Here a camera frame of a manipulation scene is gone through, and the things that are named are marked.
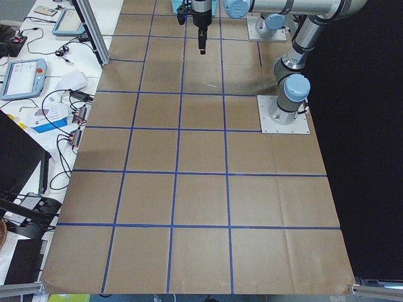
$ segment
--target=tablet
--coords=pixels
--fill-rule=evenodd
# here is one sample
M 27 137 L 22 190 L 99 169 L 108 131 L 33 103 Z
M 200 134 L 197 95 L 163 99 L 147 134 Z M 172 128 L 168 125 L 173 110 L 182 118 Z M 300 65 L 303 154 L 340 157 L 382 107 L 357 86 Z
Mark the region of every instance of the tablet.
M 52 30 L 55 36 L 78 36 L 84 32 L 80 17 L 74 8 L 63 9 Z
M 10 62 L 0 90 L 0 99 L 35 98 L 45 83 L 47 65 L 44 59 Z

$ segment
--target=metal mounting plate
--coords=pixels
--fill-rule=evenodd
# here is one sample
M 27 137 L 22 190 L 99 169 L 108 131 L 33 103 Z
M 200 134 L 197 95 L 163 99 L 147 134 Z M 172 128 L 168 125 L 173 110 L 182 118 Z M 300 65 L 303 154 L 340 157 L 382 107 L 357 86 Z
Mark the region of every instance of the metal mounting plate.
M 267 41 L 267 42 L 287 42 L 285 30 L 277 30 L 272 36 L 265 36 L 258 33 L 255 29 L 256 22 L 260 17 L 246 17 L 247 32 L 249 33 L 250 41 Z
M 271 104 L 277 101 L 278 96 L 258 96 L 259 117 L 262 133 L 271 134 L 310 134 L 306 115 L 298 115 L 291 125 L 280 125 L 269 116 Z

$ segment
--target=brown paper surface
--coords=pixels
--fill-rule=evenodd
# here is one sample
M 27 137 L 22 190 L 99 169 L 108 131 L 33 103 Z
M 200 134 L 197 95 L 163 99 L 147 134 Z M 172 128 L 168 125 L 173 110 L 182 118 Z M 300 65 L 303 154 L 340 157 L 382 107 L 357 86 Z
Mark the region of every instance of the brown paper surface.
M 111 46 L 121 61 L 99 82 L 47 291 L 347 293 L 312 120 L 310 135 L 259 131 L 254 96 L 277 93 L 273 63 L 290 43 L 249 42 L 246 21 L 217 8 L 201 56 L 196 28 L 171 10 L 123 4 Z

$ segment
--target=light blue joint cap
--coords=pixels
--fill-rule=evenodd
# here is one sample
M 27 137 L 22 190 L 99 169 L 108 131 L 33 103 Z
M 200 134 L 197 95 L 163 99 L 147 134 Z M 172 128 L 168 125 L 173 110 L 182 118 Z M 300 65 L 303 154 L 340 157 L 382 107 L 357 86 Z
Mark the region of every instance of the light blue joint cap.
M 290 75 L 284 84 L 285 95 L 293 102 L 301 102 L 308 96 L 310 82 L 302 74 Z
M 285 25 L 285 16 L 282 14 L 271 14 L 264 22 L 269 30 L 278 30 Z
M 224 9 L 228 17 L 239 19 L 244 17 L 251 7 L 251 0 L 224 0 Z

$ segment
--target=wicker basket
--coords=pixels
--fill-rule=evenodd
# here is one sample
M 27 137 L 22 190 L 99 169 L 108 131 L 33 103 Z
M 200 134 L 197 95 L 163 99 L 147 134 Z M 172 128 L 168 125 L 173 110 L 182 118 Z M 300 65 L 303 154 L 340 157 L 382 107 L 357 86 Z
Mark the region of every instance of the wicker basket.
M 7 237 L 7 225 L 4 220 L 0 220 L 0 249 L 6 241 Z

